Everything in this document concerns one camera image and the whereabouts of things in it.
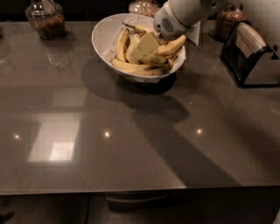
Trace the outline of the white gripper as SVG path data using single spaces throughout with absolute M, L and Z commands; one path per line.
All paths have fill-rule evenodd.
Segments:
M 174 16 L 170 1 L 165 2 L 156 13 L 153 25 L 154 30 L 167 40 L 174 40 L 188 31 L 188 28 L 182 25 Z M 144 55 L 153 52 L 158 47 L 159 43 L 149 32 L 146 32 L 130 55 L 135 60 L 140 60 Z

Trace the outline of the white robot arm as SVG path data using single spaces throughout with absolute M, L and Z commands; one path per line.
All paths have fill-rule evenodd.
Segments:
M 220 11 L 225 0 L 167 0 L 162 6 L 158 0 L 134 0 L 129 13 L 153 18 L 153 28 L 165 40 L 174 40 L 182 34 L 196 46 L 200 41 L 200 20 Z

